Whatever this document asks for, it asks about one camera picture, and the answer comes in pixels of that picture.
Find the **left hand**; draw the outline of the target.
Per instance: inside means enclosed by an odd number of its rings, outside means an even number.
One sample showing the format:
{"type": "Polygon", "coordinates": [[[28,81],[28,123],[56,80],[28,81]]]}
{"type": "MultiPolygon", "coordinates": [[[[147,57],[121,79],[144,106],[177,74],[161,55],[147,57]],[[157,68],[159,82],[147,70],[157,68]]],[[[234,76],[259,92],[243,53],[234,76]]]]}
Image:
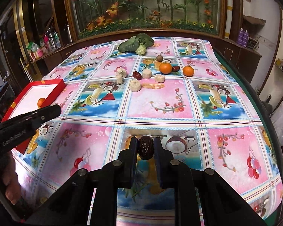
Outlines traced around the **left hand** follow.
{"type": "Polygon", "coordinates": [[[6,186],[5,196],[15,205],[21,198],[21,186],[18,182],[18,174],[16,173],[15,160],[11,152],[4,156],[6,165],[0,173],[0,181],[6,186]]]}

